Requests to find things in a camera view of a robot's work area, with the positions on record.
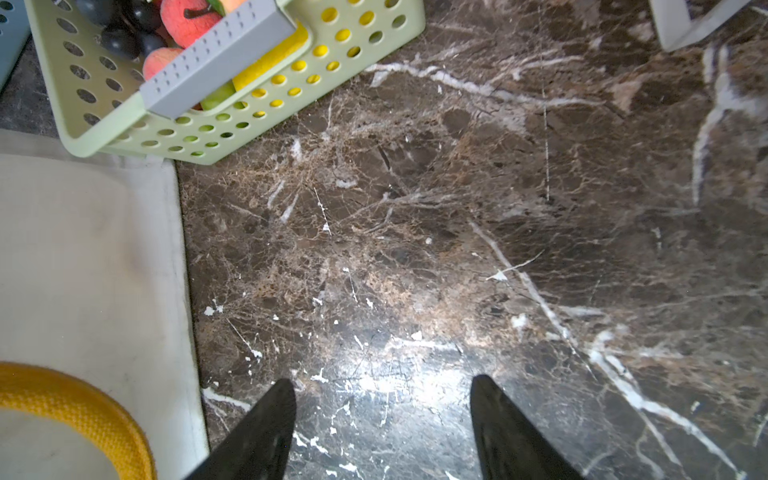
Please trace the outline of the white canvas grocery bag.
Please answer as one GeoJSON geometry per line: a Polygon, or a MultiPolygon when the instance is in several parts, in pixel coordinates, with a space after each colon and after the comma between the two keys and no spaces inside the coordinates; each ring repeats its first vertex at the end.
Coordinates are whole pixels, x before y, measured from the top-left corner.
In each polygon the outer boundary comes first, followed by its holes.
{"type": "Polygon", "coordinates": [[[111,396],[162,479],[207,457],[172,162],[2,132],[1,357],[111,396]]]}

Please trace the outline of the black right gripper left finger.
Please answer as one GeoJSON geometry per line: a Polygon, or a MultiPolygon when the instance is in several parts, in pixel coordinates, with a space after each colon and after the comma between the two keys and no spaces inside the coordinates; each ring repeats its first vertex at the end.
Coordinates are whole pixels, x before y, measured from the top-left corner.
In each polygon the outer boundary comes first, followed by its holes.
{"type": "Polygon", "coordinates": [[[282,378],[187,479],[283,479],[296,414],[293,383],[282,378]]]}

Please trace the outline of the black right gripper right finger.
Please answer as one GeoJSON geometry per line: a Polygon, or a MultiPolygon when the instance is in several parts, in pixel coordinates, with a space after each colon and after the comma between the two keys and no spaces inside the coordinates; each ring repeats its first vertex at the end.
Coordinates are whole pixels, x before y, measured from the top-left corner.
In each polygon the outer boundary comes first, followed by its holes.
{"type": "Polygon", "coordinates": [[[472,379],[470,411],[485,479],[582,478],[490,376],[472,379]]]}

